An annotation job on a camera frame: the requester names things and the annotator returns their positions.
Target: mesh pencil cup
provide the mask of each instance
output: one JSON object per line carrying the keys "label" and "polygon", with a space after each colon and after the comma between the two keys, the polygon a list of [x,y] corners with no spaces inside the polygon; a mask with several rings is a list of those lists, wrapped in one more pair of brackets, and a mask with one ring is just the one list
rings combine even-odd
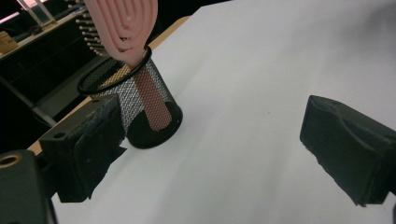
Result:
{"label": "mesh pencil cup", "polygon": [[79,81],[78,91],[93,99],[118,94],[126,136],[134,147],[158,146],[172,137],[183,119],[180,107],[151,60],[149,47],[133,70],[113,58],[103,61]]}

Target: white table surface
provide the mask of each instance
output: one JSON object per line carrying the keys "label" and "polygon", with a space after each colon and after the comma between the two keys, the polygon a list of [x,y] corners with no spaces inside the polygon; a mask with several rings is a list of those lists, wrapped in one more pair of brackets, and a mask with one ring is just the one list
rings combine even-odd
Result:
{"label": "white table surface", "polygon": [[202,7],[153,52],[183,109],[164,144],[129,149],[61,224],[392,223],[356,206],[299,140],[308,96],[396,130],[396,2],[234,0]]}

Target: hairbrush bristle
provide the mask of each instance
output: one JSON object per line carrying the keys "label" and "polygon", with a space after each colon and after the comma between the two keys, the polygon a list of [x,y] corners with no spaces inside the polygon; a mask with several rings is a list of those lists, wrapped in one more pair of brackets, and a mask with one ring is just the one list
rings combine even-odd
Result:
{"label": "hairbrush bristle", "polygon": [[74,4],[69,5],[69,7],[79,6],[81,11],[76,19],[76,23],[79,24],[79,30],[84,36],[84,41],[90,47],[90,50],[95,52],[99,56],[107,56],[108,53],[105,47],[102,45],[102,41],[99,38],[99,34],[96,31],[96,27],[91,19],[91,15],[85,6],[83,0],[64,0],[66,3]]}

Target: pink hairbrush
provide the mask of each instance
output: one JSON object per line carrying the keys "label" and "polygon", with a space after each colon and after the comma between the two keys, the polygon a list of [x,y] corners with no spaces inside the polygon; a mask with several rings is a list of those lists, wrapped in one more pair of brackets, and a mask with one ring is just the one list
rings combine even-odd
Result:
{"label": "pink hairbrush", "polygon": [[[92,36],[85,38],[92,49],[99,54],[108,53],[112,58],[125,62],[130,69],[136,68],[143,60],[145,44],[156,21],[157,0],[85,0],[84,3],[94,27],[81,28]],[[150,75],[147,72],[137,74],[134,84],[150,128],[156,132],[166,128],[172,116]]]}

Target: wooden edge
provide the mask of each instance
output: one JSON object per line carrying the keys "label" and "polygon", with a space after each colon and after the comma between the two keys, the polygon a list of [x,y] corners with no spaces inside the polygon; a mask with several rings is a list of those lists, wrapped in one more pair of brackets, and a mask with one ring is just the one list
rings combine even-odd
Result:
{"label": "wooden edge", "polygon": [[[175,21],[171,26],[169,26],[162,34],[158,35],[150,44],[149,46],[152,49],[157,48],[169,35],[171,35],[178,27],[180,27],[190,16],[182,17]],[[76,106],[72,111],[70,111],[62,120],[66,119],[68,116],[76,112],[82,106],[87,104],[91,100],[91,97],[87,97],[83,100],[78,106]],[[28,150],[33,151],[36,155],[41,152],[40,143],[35,141],[31,146],[28,147]]]}

